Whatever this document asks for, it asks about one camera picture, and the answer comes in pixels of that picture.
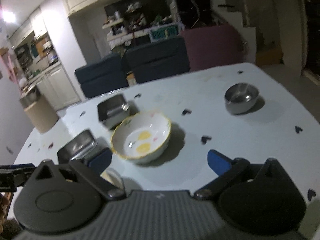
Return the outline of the person's left hand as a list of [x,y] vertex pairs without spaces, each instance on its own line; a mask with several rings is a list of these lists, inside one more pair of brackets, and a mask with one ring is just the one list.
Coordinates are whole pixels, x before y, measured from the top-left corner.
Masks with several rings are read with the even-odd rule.
[[6,196],[4,196],[3,194],[0,194],[0,233],[3,233],[3,225],[5,223],[5,215],[7,214],[7,208],[8,205],[10,204],[10,200],[8,200],[8,198]]

